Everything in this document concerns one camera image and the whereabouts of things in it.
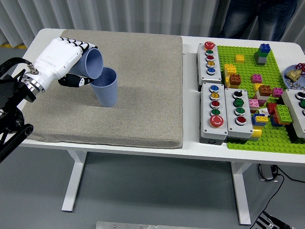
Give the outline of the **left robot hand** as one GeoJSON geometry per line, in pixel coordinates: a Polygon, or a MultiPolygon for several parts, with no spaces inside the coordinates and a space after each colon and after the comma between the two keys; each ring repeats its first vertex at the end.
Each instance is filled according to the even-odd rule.
{"type": "Polygon", "coordinates": [[[39,91],[52,82],[66,87],[81,87],[97,79],[103,70],[103,57],[91,43],[58,37],[42,51],[33,64],[35,73],[26,73],[25,80],[39,91]]]}

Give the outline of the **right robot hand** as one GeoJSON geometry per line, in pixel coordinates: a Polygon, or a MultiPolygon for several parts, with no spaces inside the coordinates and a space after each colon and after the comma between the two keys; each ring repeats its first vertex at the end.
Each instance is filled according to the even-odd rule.
{"type": "Polygon", "coordinates": [[[263,211],[258,217],[254,223],[254,227],[256,229],[294,229],[294,227],[286,224],[278,218],[269,215],[266,211],[263,211]]]}

